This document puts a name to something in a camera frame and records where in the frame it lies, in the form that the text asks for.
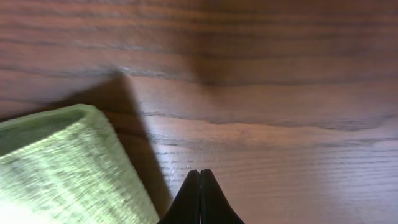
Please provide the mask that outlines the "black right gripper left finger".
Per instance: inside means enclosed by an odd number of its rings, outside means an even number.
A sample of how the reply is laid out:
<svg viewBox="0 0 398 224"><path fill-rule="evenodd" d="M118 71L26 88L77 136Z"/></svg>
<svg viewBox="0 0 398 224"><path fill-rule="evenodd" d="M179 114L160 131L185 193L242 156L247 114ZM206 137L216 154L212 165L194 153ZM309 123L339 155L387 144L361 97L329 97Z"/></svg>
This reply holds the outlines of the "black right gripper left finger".
<svg viewBox="0 0 398 224"><path fill-rule="evenodd" d="M191 170L167 213L158 224L199 224L200 223L200 174Z"/></svg>

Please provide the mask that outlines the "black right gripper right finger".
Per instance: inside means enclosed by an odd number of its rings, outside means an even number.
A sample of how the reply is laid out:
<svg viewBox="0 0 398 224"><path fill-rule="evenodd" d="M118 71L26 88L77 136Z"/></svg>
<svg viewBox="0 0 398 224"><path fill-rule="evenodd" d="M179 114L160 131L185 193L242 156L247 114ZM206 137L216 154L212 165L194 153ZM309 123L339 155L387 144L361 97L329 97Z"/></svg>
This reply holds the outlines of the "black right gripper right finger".
<svg viewBox="0 0 398 224"><path fill-rule="evenodd" d="M244 224L232 209L210 169L200 172L200 203L203 224Z"/></svg>

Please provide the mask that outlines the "light green microfiber cloth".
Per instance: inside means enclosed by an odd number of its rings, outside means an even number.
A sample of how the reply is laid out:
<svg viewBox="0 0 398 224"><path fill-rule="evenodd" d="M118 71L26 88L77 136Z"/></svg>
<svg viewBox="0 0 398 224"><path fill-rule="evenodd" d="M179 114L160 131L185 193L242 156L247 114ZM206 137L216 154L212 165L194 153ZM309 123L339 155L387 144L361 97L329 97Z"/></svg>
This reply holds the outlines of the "light green microfiber cloth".
<svg viewBox="0 0 398 224"><path fill-rule="evenodd" d="M1 224L158 221L96 107L67 106L1 123Z"/></svg>

